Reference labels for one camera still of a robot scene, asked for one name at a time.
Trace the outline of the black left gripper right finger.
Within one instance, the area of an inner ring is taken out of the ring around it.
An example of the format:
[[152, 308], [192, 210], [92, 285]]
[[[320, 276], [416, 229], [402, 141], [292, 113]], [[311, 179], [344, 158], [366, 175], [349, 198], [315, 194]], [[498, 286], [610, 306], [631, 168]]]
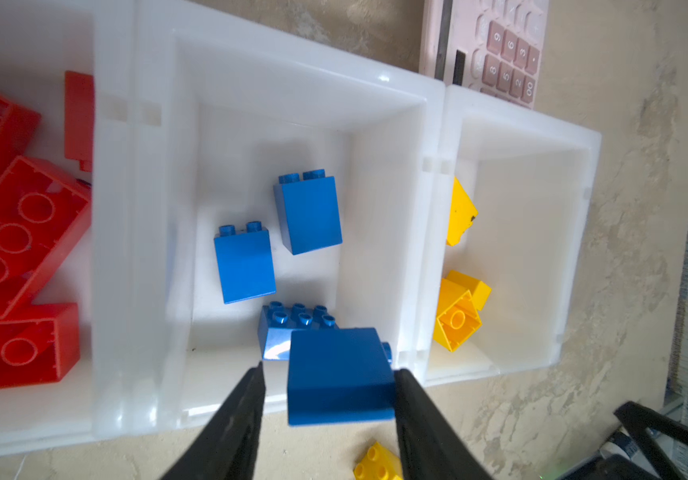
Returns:
[[394, 372], [395, 420], [405, 479], [489, 479], [411, 371]]

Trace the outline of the light blue lego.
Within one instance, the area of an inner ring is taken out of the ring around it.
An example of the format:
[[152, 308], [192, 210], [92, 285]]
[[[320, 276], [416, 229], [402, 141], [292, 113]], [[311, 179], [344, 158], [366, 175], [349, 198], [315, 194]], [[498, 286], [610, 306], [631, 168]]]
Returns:
[[291, 335], [287, 379], [293, 427], [390, 420], [396, 384], [377, 330], [347, 328]]

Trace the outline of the red long lego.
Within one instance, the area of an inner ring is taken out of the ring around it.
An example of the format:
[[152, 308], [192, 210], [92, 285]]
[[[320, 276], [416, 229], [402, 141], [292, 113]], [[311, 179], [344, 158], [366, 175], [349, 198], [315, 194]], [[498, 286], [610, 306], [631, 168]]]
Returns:
[[0, 389], [58, 382], [80, 356], [76, 303], [30, 305], [0, 319]]

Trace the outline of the blue lego top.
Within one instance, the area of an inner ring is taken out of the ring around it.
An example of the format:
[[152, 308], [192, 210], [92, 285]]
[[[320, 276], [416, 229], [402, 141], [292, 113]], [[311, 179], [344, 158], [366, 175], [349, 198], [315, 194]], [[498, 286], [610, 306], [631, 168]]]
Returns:
[[269, 231], [261, 221], [250, 221], [241, 231], [220, 226], [214, 248], [225, 304], [276, 293]]

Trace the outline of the blue lego with studs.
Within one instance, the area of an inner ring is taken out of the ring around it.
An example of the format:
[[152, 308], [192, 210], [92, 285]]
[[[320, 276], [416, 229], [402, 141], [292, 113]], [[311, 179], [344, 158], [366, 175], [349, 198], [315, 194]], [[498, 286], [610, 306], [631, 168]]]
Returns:
[[325, 306], [308, 308], [302, 303], [285, 305], [271, 301], [262, 307], [258, 325], [261, 357], [269, 361], [288, 360], [294, 331], [326, 329], [338, 329], [338, 324]]

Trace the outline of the red long lego diagonal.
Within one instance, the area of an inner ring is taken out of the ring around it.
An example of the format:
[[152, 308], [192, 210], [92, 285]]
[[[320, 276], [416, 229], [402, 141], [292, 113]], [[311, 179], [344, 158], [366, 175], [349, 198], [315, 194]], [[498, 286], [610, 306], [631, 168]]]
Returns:
[[55, 164], [17, 157], [0, 177], [0, 319], [53, 277], [91, 224], [91, 187]]

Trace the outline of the yellow square lego brick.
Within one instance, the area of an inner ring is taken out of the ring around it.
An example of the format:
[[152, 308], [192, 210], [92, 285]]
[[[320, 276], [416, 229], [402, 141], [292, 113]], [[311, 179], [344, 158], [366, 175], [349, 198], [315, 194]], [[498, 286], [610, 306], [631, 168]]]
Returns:
[[472, 291], [451, 280], [441, 283], [433, 339], [455, 352], [482, 326]]

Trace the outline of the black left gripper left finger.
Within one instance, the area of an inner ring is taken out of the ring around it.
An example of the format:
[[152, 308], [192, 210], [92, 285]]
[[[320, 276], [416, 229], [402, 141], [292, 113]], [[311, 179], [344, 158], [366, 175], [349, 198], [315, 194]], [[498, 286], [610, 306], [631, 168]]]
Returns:
[[247, 370], [165, 479], [254, 478], [266, 396], [263, 365]]

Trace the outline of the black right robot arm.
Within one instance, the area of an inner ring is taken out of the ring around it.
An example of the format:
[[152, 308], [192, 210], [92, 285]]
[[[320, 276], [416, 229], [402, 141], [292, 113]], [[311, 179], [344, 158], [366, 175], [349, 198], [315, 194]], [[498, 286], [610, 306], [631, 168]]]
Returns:
[[688, 426], [633, 401], [614, 411], [620, 427], [606, 451], [572, 467], [562, 479], [683, 479], [685, 475], [660, 446], [667, 437], [688, 447]]

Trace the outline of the yellow lego cluster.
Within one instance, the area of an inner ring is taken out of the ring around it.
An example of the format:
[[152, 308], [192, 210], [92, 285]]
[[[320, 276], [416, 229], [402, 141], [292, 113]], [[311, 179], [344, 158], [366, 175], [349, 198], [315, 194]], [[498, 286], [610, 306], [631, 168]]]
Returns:
[[460, 181], [455, 178], [451, 195], [446, 245], [458, 245], [464, 233], [474, 224], [477, 216], [477, 208]]
[[374, 442], [353, 470], [357, 480], [402, 480], [399, 457], [379, 442]]

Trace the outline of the narrow red lego brick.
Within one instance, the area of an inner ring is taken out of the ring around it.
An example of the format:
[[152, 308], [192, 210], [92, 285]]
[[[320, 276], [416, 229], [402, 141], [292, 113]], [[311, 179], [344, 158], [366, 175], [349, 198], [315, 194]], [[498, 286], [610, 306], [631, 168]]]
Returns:
[[93, 170], [95, 86], [92, 75], [65, 72], [64, 156], [79, 163], [83, 172]]

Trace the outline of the yellow studded lego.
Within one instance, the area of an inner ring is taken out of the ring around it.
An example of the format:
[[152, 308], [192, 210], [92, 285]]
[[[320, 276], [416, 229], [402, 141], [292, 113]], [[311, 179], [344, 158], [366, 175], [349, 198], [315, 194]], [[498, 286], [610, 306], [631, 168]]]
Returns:
[[446, 279], [463, 286], [471, 293], [472, 304], [477, 311], [484, 309], [492, 292], [492, 288], [490, 286], [479, 279], [473, 278], [456, 270], [451, 270], [446, 276]]

